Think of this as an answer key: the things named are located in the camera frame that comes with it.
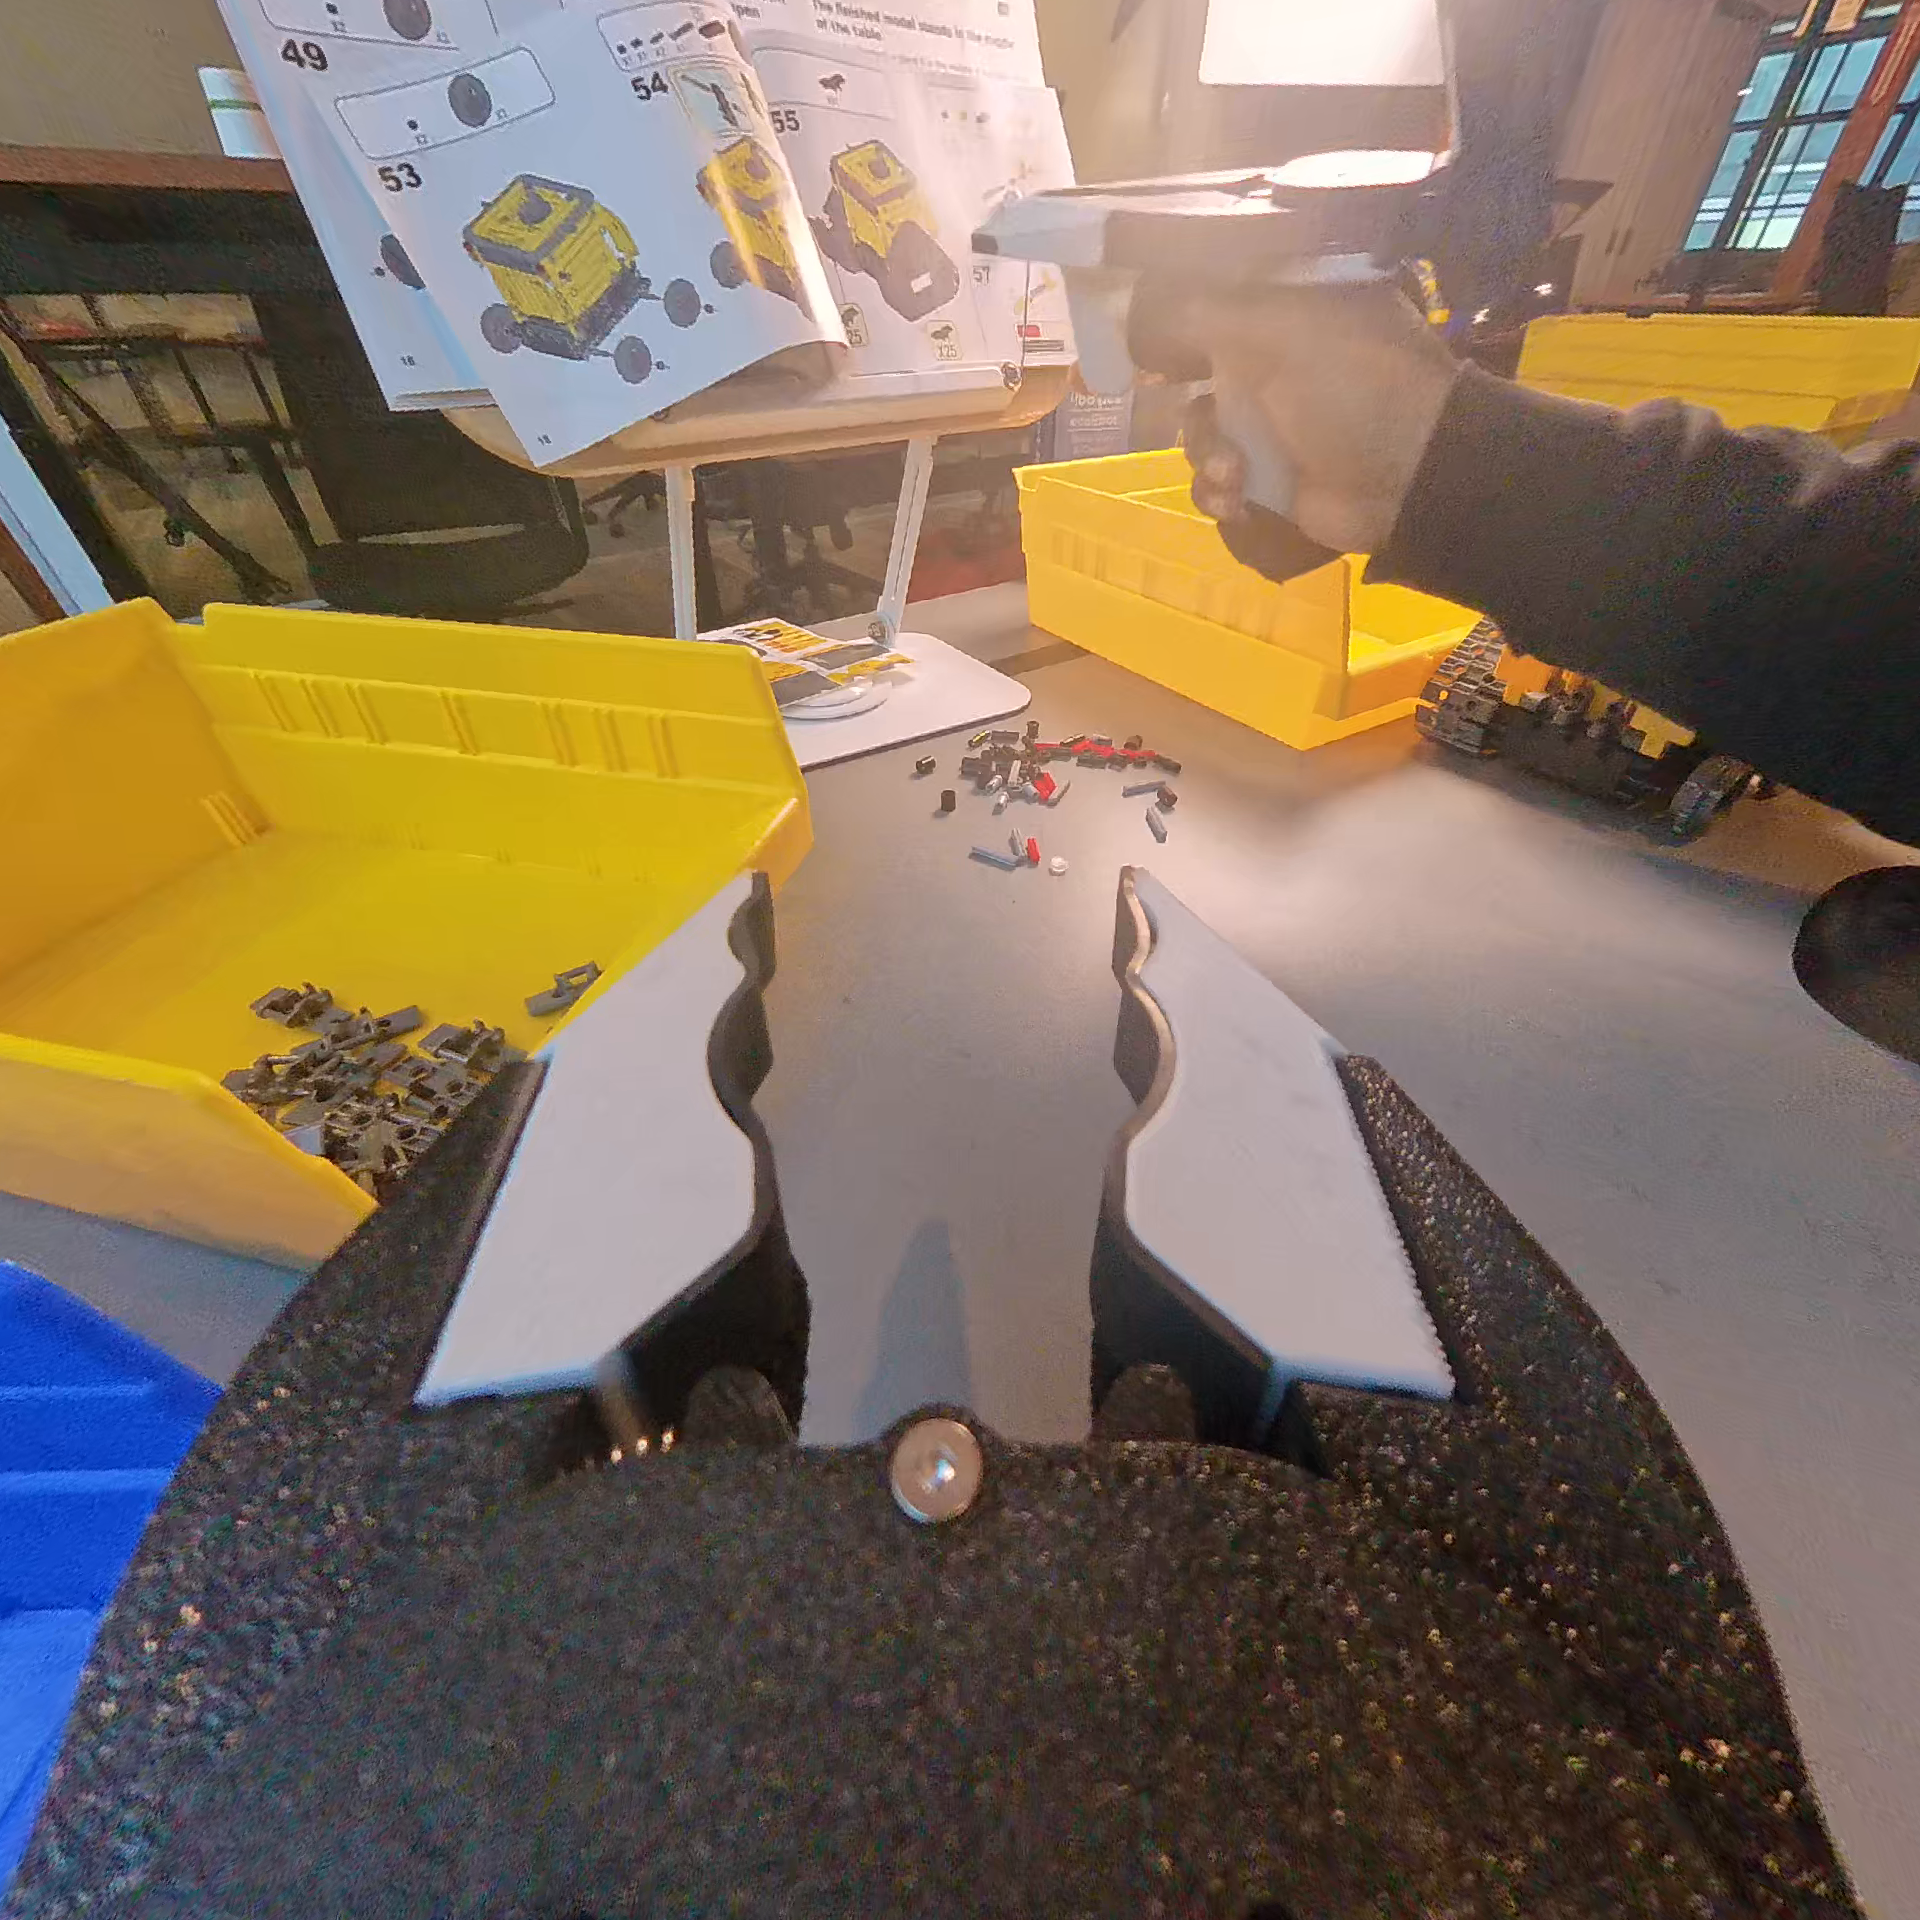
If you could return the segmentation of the pile of grey track links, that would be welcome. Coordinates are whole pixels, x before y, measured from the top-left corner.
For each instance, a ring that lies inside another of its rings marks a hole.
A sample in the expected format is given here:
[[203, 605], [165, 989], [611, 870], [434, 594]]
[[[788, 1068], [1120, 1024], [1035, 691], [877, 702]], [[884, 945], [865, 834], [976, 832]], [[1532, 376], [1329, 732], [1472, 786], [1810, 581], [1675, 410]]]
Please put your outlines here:
[[313, 981], [273, 987], [250, 1010], [281, 1042], [225, 1072], [223, 1090], [375, 1202], [531, 1059], [503, 1024], [427, 1021], [417, 1003], [379, 1012]]

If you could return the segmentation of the instruction booklet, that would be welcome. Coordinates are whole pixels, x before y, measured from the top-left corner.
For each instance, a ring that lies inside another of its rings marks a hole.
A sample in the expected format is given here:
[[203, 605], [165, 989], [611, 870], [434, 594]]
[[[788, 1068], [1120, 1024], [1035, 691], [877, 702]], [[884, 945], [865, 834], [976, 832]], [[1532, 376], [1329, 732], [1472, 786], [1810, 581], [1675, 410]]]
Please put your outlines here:
[[1020, 424], [1072, 182], [1033, 5], [219, 5], [375, 385], [536, 472]]

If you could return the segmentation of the pile of small black red pins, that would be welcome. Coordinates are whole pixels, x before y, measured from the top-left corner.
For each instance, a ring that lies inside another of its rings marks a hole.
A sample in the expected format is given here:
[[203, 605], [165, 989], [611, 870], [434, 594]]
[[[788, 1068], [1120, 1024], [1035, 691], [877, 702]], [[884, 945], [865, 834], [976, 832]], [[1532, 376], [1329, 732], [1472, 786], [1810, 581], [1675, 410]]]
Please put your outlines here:
[[1052, 737], [1039, 723], [983, 726], [957, 755], [920, 753], [906, 772], [923, 792], [932, 822], [973, 827], [964, 843], [970, 867], [1049, 877], [1069, 870], [1052, 820], [1075, 796], [1114, 798], [1152, 849], [1167, 849], [1185, 801], [1181, 774], [1181, 758], [1143, 733]]

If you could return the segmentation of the yellow black toy tracked vehicle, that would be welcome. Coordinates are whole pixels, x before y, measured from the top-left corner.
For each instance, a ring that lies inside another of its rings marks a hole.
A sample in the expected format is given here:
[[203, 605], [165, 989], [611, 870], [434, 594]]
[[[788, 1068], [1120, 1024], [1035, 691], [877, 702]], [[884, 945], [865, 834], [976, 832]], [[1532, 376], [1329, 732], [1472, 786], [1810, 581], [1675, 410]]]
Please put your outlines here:
[[1440, 750], [1563, 786], [1634, 817], [1669, 846], [1781, 793], [1746, 762], [1591, 677], [1513, 646], [1483, 618], [1434, 667], [1416, 725]]

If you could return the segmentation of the window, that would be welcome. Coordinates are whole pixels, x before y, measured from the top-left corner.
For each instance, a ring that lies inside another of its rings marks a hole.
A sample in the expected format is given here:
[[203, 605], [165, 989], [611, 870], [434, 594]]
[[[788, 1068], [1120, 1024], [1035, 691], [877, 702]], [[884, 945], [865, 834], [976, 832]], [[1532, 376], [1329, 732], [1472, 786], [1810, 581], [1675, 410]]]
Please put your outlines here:
[[1807, 3], [1775, 18], [1680, 248], [1687, 268], [1775, 266], [1793, 248], [1865, 104], [1903, 5]]

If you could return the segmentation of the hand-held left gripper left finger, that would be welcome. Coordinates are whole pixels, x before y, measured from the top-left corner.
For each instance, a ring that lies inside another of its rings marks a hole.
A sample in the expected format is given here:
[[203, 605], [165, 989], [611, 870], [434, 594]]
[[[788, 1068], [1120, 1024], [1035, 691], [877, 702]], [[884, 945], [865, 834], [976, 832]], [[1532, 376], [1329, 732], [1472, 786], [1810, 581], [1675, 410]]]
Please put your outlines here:
[[519, 1078], [477, 1180], [421, 1408], [584, 1388], [620, 1443], [714, 1370], [781, 1373], [781, 1233], [754, 1098], [772, 1064], [767, 873], [727, 880]]

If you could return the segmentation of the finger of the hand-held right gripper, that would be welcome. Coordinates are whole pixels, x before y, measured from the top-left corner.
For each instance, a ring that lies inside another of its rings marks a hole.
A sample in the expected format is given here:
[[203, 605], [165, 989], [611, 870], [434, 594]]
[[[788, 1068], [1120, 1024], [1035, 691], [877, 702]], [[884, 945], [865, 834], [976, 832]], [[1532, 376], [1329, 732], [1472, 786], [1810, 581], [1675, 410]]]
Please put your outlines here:
[[1008, 197], [972, 233], [976, 256], [1133, 275], [1292, 275], [1292, 245], [1293, 214], [1255, 170]]

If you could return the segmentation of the person's right hand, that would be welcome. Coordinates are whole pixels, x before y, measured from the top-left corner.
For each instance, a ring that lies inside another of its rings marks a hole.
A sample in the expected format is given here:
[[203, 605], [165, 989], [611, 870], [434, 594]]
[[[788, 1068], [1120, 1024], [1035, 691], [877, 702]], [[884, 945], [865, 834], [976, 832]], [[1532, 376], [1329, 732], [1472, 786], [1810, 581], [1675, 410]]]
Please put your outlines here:
[[1145, 280], [1127, 329], [1143, 372], [1209, 368], [1191, 504], [1242, 564], [1284, 582], [1386, 548], [1461, 372], [1404, 292]]

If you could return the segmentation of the dark wooden shelf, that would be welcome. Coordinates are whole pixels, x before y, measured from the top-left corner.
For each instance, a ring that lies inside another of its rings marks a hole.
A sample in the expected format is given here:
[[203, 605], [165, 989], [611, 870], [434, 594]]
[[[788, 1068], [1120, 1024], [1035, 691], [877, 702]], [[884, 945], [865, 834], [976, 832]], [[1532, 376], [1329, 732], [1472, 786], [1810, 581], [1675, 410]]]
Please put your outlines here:
[[49, 608], [288, 603], [331, 533], [261, 326], [325, 292], [284, 168], [4, 146], [9, 538]]

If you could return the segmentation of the person's right forearm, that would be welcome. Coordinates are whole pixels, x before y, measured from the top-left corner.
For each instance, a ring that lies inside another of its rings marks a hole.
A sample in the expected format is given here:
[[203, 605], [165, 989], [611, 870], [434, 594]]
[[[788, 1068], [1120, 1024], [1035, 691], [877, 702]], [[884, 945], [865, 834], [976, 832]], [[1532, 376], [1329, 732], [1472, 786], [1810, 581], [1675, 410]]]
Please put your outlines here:
[[1916, 849], [1916, 442], [1467, 370], [1372, 562]]

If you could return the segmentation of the grey desk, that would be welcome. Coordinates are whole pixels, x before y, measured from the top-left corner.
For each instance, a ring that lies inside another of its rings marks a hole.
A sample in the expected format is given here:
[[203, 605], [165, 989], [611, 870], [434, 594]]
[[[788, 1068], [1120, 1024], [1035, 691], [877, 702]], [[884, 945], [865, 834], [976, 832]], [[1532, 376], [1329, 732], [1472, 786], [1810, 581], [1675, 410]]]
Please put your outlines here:
[[[1916, 1068], [1791, 960], [1884, 846], [1047, 662], [1185, 762], [1167, 849], [805, 774], [780, 1379], [417, 1403], [556, 1027], [229, 1380], [9, 1914], [1916, 1916]], [[1108, 1380], [1129, 867], [1349, 1052], [1452, 1398]]]

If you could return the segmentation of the blue plastic bin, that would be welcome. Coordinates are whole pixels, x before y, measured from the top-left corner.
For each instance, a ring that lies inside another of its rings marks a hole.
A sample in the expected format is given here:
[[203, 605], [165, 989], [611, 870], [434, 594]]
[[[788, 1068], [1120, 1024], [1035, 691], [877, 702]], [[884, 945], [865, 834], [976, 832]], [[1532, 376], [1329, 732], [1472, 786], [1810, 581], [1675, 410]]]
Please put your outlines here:
[[223, 1388], [3, 1265], [3, 1878], [28, 1849], [80, 1673]]

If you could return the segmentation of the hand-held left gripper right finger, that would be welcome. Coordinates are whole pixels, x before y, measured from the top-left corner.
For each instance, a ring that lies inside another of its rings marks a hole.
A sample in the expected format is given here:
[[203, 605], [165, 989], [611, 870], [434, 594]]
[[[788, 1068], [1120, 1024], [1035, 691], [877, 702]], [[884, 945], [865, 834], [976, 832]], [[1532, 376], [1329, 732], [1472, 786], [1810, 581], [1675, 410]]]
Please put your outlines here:
[[1137, 1110], [1108, 1163], [1108, 1380], [1167, 1364], [1196, 1403], [1450, 1401], [1349, 1052], [1145, 868], [1120, 870], [1114, 971]]

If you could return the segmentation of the black office chair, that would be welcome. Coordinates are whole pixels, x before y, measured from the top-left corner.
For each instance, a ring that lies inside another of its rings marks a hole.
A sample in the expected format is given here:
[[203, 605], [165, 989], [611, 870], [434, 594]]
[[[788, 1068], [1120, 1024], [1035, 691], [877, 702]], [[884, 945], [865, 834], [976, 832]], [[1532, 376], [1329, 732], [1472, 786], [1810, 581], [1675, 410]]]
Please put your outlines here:
[[323, 603], [491, 622], [586, 570], [576, 486], [501, 462], [439, 411], [394, 411], [337, 294], [261, 294], [253, 312], [333, 533], [307, 562]]

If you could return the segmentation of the sticker sheet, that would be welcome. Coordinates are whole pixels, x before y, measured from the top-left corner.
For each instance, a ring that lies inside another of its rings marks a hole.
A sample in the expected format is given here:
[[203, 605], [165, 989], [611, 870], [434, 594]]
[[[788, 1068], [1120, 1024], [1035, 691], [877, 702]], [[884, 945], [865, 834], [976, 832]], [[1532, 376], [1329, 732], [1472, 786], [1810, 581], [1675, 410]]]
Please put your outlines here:
[[874, 638], [837, 640], [781, 618], [707, 628], [698, 640], [754, 656], [786, 721], [828, 723], [872, 712], [904, 686], [913, 656]]

